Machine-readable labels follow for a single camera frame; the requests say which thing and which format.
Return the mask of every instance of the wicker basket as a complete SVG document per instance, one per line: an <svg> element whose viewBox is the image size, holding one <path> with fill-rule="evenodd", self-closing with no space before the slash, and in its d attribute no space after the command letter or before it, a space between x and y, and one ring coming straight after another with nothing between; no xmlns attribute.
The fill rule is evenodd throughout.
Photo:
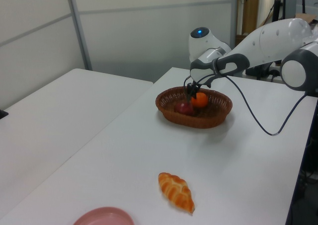
<svg viewBox="0 0 318 225"><path fill-rule="evenodd" d="M200 89L205 93L209 102L205 108L195 108L193 116L174 112L174 106L186 100L183 87L170 88L156 98L156 106L164 117L174 123L193 128L212 128L224 122L232 109L232 101L220 92L208 89Z"/></svg>

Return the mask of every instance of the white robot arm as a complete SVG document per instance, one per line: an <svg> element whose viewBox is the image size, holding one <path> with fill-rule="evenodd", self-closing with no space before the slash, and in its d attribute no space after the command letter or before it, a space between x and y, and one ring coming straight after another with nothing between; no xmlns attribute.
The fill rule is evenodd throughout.
<svg viewBox="0 0 318 225"><path fill-rule="evenodd" d="M192 93L201 85L211 87L217 78L278 60L283 60L281 76L288 87L300 91L318 88L318 39L302 19L266 24L232 51L207 28L197 28L190 34L189 52Z"/></svg>

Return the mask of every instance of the table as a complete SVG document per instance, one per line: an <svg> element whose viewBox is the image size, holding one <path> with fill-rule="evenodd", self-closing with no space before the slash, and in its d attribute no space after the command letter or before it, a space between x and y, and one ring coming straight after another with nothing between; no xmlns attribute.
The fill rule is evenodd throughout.
<svg viewBox="0 0 318 225"><path fill-rule="evenodd" d="M124 209L135 225L285 224L317 99L306 97L281 134L271 137L221 78L212 88L233 101L232 111L218 127L193 129L167 121L155 106L159 93L182 85L188 74L167 72L0 225L72 225L104 206ZM232 79L272 133L303 94L282 84ZM196 206L192 216L163 197L161 172L188 182Z"/></svg>
<svg viewBox="0 0 318 225"><path fill-rule="evenodd" d="M6 109L9 115L0 120L0 218L152 84L75 69Z"/></svg>

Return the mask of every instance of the pink plate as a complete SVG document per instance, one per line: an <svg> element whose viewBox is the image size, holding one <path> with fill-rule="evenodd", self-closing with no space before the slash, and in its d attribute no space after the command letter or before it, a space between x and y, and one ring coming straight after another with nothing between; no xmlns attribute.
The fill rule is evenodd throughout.
<svg viewBox="0 0 318 225"><path fill-rule="evenodd" d="M132 218L114 207L94 209L81 216L74 225L134 225Z"/></svg>

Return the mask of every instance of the croissant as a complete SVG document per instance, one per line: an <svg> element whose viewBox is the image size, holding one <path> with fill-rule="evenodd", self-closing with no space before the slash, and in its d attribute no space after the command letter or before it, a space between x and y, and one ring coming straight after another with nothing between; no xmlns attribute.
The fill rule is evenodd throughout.
<svg viewBox="0 0 318 225"><path fill-rule="evenodd" d="M158 181L163 194L172 204L190 214L193 213L194 203L191 198L191 191L183 179L169 173L160 173Z"/></svg>

